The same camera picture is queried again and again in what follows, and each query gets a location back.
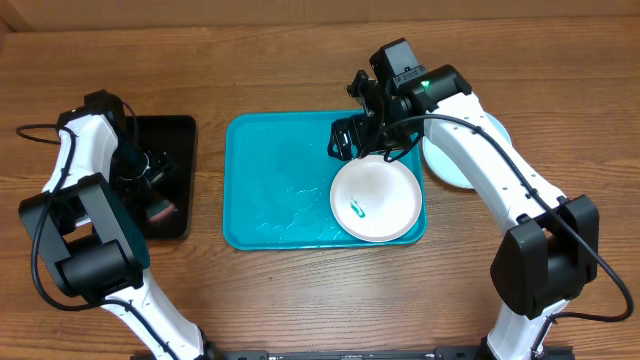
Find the black and orange sponge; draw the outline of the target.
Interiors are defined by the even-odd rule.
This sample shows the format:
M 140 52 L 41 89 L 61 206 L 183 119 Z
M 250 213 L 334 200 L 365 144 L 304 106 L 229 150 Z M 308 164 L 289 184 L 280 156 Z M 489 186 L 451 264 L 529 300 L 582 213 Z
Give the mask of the black and orange sponge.
M 169 200 L 159 200 L 149 205 L 145 210 L 146 219 L 151 224 L 164 221 L 176 211 L 176 206 Z

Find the light blue plate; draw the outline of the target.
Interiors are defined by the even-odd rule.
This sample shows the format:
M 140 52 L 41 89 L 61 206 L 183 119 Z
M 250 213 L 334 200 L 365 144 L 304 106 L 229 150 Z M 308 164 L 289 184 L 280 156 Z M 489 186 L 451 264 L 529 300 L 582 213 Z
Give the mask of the light blue plate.
M 493 132 L 500 133 L 504 141 L 511 145 L 511 137 L 503 124 L 489 113 L 486 113 L 484 117 L 491 123 Z M 487 173 L 489 170 L 497 168 L 500 173 L 507 172 L 508 174 L 513 174 L 513 171 L 510 170 L 509 166 L 505 163 L 504 157 L 487 141 L 485 136 L 478 135 L 473 127 L 450 120 L 447 122 L 452 125 L 453 130 L 464 131 L 470 138 L 474 138 L 472 150 L 476 150 L 477 146 L 481 142 L 484 142 L 482 149 L 489 150 L 490 156 L 484 160 L 476 156 L 476 159 L 480 161 L 480 170 Z M 466 173 L 460 170 L 457 163 L 449 157 L 449 153 L 443 151 L 439 146 L 434 145 L 428 137 L 424 137 L 422 140 L 422 152 L 427 166 L 440 180 L 454 187 L 473 189 L 473 185 L 467 179 Z

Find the white plate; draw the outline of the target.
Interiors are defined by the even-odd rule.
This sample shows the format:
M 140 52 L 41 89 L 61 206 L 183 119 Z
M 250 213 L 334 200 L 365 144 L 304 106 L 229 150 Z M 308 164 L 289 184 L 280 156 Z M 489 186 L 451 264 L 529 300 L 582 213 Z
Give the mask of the white plate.
M 407 234 L 423 209 L 420 184 L 400 162 L 381 155 L 352 160 L 336 174 L 330 188 L 333 216 L 346 233 L 384 243 Z

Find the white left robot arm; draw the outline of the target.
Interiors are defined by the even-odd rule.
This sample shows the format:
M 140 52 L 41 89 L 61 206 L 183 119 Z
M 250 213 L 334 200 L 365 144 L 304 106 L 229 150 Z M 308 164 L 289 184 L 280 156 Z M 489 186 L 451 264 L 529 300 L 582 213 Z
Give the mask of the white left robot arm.
M 189 115 L 137 116 L 117 95 L 87 94 L 53 124 L 59 153 L 42 191 L 23 200 L 31 271 L 46 270 L 62 311 L 101 308 L 125 323 L 151 359 L 216 359 L 151 273 L 149 239 L 188 235 L 197 128 Z

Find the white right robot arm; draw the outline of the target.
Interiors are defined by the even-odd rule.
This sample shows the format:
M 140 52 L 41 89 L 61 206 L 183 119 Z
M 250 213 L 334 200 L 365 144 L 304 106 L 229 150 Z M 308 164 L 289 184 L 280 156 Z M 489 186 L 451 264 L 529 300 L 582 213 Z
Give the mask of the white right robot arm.
M 541 177 L 487 119 L 470 83 L 452 66 L 428 69 L 398 39 L 370 57 L 348 94 L 362 112 L 336 120 L 328 154 L 393 163 L 421 140 L 443 151 L 497 221 L 503 239 L 491 264 L 501 297 L 479 359 L 569 359 L 545 346 L 552 324 L 596 278 L 599 213 L 586 196 L 567 197 Z

